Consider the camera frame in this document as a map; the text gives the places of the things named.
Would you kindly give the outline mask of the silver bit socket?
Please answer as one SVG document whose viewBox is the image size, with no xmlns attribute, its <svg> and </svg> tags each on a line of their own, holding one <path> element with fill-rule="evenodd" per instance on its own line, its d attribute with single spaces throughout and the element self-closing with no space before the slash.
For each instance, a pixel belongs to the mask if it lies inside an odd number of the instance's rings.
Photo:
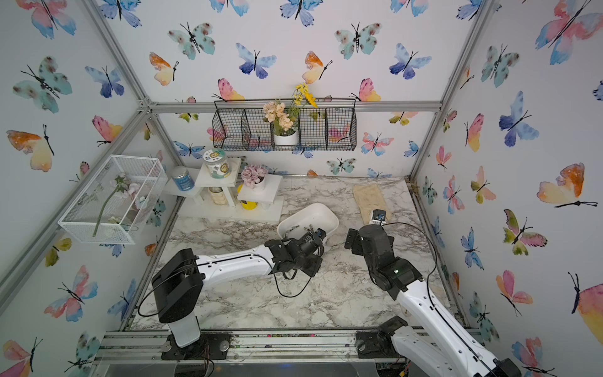
<svg viewBox="0 0 603 377">
<path fill-rule="evenodd" d="M 296 232 L 296 231 L 297 231 L 297 229 L 298 229 L 298 228 L 299 228 L 299 226 L 293 226 L 293 227 L 291 227 L 290 229 L 288 229 L 288 230 L 287 230 L 287 231 L 284 233 L 284 236 L 285 236 L 285 237 L 289 237 L 289 236 L 291 236 L 291 235 L 292 235 L 294 232 Z"/>
</svg>

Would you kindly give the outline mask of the white plastic storage box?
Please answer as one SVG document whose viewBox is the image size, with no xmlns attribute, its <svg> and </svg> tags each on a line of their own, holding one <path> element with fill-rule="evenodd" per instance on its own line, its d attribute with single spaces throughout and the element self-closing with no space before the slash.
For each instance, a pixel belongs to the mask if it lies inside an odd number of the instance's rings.
<svg viewBox="0 0 603 377">
<path fill-rule="evenodd" d="M 291 236 L 285 237 L 284 233 L 293 226 L 299 226 L 299 228 Z M 326 205 L 310 204 L 308 207 L 284 219 L 277 226 L 277 233 L 281 240 L 288 238 L 298 239 L 306 232 L 315 232 L 318 229 L 323 229 L 326 232 L 324 240 L 327 240 L 335 233 L 338 227 L 338 217 Z"/>
</svg>

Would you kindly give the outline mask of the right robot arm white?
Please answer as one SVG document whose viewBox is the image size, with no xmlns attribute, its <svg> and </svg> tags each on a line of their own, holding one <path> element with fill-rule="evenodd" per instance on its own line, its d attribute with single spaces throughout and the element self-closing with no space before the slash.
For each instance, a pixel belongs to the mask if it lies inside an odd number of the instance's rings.
<svg viewBox="0 0 603 377">
<path fill-rule="evenodd" d="M 397 318 L 382 326 L 386 344 L 429 376 L 520 376 L 509 358 L 499 359 L 480 344 L 431 293 L 429 279 L 411 262 L 395 256 L 394 241 L 382 225 L 350 229 L 345 248 L 364 258 L 370 278 L 411 314 L 432 339 L 425 341 Z"/>
</svg>

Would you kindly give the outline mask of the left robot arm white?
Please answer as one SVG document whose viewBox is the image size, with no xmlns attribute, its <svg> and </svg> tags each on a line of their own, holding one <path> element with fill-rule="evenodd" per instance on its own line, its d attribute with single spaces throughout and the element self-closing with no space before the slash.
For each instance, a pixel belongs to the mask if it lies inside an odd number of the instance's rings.
<svg viewBox="0 0 603 377">
<path fill-rule="evenodd" d="M 299 271 L 316 276 L 323 262 L 323 229 L 298 239 L 269 240 L 257 248 L 217 256 L 179 251 L 151 280 L 160 323 L 167 325 L 181 349 L 201 338 L 194 309 L 204 288 L 252 276 L 292 279 Z"/>
</svg>

